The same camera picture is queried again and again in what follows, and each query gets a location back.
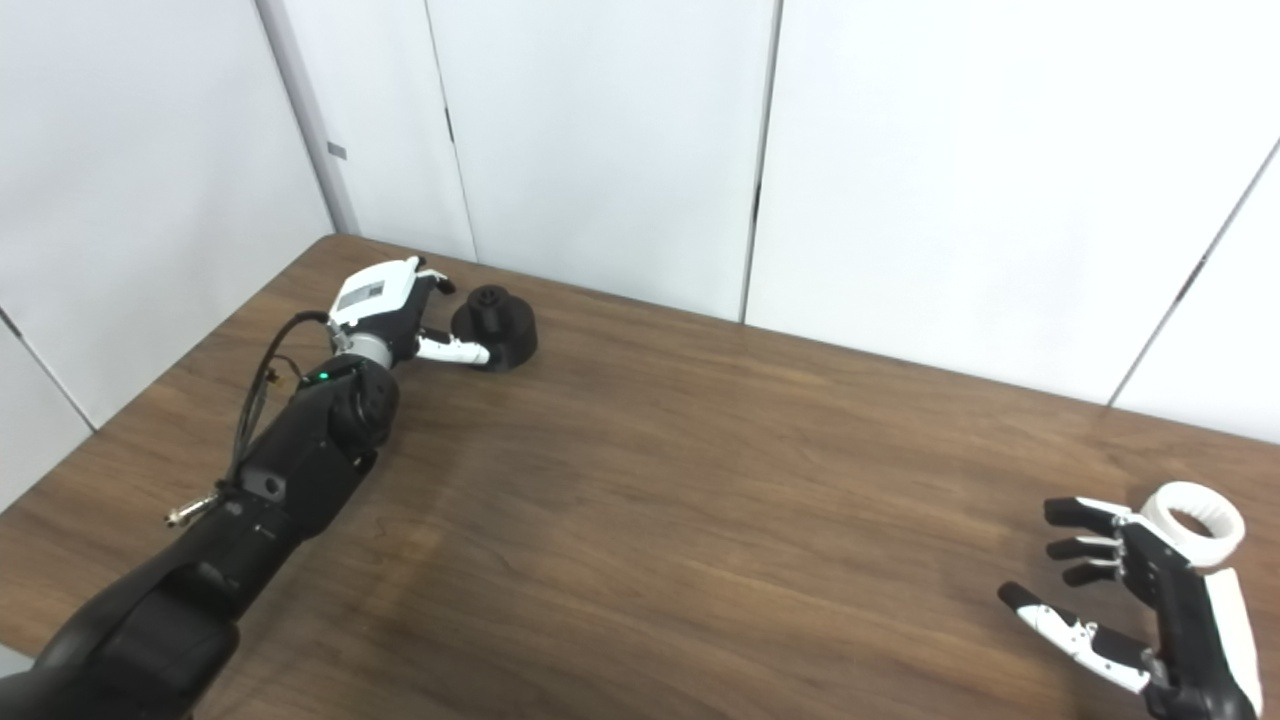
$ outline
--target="black cable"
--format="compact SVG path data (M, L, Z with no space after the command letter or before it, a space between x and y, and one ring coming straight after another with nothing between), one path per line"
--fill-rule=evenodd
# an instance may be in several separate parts
M289 357L288 355L279 355L279 354L276 354L276 355L273 355L271 359L273 360L284 360L285 363L288 363L289 370L293 373L293 377L298 378L300 380L302 379L302 368L298 368L298 364L293 361L293 357Z
M266 372L271 366L271 360L276 357L276 351L280 348L280 343L284 338L293 331L293 328L301 325L302 323L314 322L323 325L329 324L329 314L321 313L319 310L306 310L298 313L297 315L289 318L287 323L275 333L271 340L271 345L266 347L266 352L262 354L262 360L257 364L257 370L253 373L253 382L250 383L248 395L244 396L244 405L241 407L239 420L236 423L236 436L232 438L232 462L227 468L227 482L236 482L236 473L239 470L241 462L244 460L244 451L248 448L248 441L253 437L253 428L257 427L257 419L262 414L262 406L266 402ZM297 368L297 364L289 360L289 365Z

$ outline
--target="wooden table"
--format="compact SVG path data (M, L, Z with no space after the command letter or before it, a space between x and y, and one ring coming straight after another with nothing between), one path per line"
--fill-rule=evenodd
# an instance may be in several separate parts
M169 542L161 518L224 469L276 327L407 254L320 241L0 516L0 642L38 652ZM995 592L1019 579L1149 630L1115 584L1059 582L1039 506L1138 503L1175 477L1249 523L1233 564L1276 707L1280 447L435 265L463 292L429 324L502 283L535 307L539 355L397 368L379 469L244 619L202 720L1144 717ZM287 351L319 361L324 341Z

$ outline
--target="white wall panel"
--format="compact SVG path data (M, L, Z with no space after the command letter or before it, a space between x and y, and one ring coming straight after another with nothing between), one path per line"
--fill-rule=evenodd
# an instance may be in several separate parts
M772 0L429 0L481 263L740 311Z
M339 223L475 260L422 0L261 6Z
M329 218L250 0L0 17L0 305L102 423Z
M0 325L0 511L88 437L88 425L22 342ZM0 675L13 670L0 647Z
M1272 160L1116 405L1280 442L1277 269L1280 161Z
M787 0L748 322L1105 402L1275 141L1276 27Z

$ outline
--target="black robotic arm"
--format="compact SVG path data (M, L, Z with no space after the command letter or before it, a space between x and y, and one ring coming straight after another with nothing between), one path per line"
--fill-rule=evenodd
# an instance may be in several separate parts
M191 527L84 603L29 671L0 679L0 717L189 717L236 652L239 618L372 469L399 401L390 369L425 357L504 370L534 354L532 311L495 286L472 292L454 316L462 337L422 329L428 297L452 293L453 283L420 265L410 258L366 268L329 313L301 313L280 331L246 398L227 479L170 514L170 525ZM300 379L253 438L269 364L288 331L308 320L329 329L334 356Z

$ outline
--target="robotic hand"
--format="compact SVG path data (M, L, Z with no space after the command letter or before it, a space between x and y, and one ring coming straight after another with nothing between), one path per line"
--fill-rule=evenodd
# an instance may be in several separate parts
M1048 605L1018 583L1000 600L1033 630L1093 673L1140 694L1165 720L1257 720L1262 715L1253 630L1235 570L1199 574L1165 530L1123 505L1084 497L1044 501L1050 525L1097 533L1052 542L1070 587L1119 580L1156 611L1160 650Z
M189 719L236 652L237 621L372 469L399 401L392 368L422 357L500 372L532 356L532 310L497 286L471 293L453 333L421 328L430 293L454 291L422 265L366 268L328 313L300 313L280 329L250 386L224 479L168 516L191 527L77 610L29 671L0 678L0 717ZM300 373L289 404L255 437L271 360L305 322L328 328L334 355Z

